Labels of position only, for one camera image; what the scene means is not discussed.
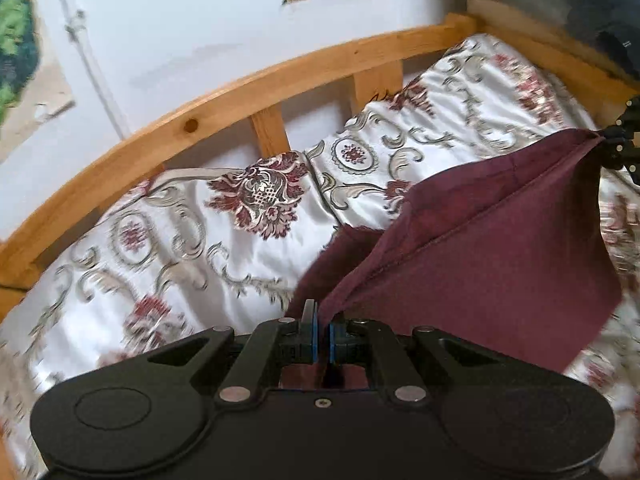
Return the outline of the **white wall pipe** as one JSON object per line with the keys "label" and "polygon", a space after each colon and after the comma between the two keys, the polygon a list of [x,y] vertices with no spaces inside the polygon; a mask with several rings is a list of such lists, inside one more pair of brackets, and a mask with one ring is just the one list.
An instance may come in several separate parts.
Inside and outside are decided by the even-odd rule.
{"label": "white wall pipe", "polygon": [[122,114],[91,47],[87,27],[87,13],[83,8],[78,6],[76,0],[58,0],[58,2],[61,5],[64,16],[66,34],[76,48],[104,113],[119,137],[119,140],[123,141],[130,136],[131,131],[127,119],[124,114]]}

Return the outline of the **maroon cloth garment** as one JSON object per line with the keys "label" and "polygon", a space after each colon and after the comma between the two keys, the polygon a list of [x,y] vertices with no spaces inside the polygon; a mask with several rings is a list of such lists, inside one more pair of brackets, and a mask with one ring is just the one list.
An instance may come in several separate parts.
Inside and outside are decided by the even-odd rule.
{"label": "maroon cloth garment", "polygon": [[318,320],[428,325],[548,370],[565,370],[620,304],[600,232],[601,139],[553,133],[408,189],[384,230],[344,226],[300,279]]}

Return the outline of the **white floral satin bedspread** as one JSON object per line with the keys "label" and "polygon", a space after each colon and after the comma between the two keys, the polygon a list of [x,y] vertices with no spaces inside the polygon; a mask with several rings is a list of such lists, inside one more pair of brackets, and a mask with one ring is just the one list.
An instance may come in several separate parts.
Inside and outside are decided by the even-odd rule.
{"label": "white floral satin bedspread", "polygon": [[331,363],[319,320],[318,362],[282,362],[278,321],[341,228],[384,230],[413,185],[553,133],[602,144],[621,115],[598,126],[487,32],[438,53],[312,148],[154,174],[71,242],[2,315],[2,477],[637,478],[639,185],[626,169],[601,166],[599,186],[622,299],[565,370],[370,318],[366,362]]}

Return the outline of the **wooden bed headboard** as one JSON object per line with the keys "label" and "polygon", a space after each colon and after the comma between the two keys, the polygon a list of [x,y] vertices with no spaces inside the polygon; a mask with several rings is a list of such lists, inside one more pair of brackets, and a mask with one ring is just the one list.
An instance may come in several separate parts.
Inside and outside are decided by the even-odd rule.
{"label": "wooden bed headboard", "polygon": [[598,126],[610,124],[639,92],[638,81],[603,54],[494,0],[468,0],[465,13],[450,13],[440,25],[388,32],[304,54],[183,105],[112,148],[55,192],[1,245],[1,312],[8,314],[26,296],[47,264],[62,252],[67,232],[201,140],[247,119],[262,155],[285,152],[290,144],[282,102],[347,80],[352,111],[359,112],[367,102],[400,90],[407,58],[446,50],[477,32],[501,39],[554,73]]}

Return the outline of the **green patterned wall hanging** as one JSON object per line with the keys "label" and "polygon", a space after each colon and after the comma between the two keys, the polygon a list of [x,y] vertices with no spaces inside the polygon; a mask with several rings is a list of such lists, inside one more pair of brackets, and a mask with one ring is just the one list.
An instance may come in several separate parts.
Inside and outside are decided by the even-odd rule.
{"label": "green patterned wall hanging", "polygon": [[1,0],[1,158],[75,105],[37,0]]}

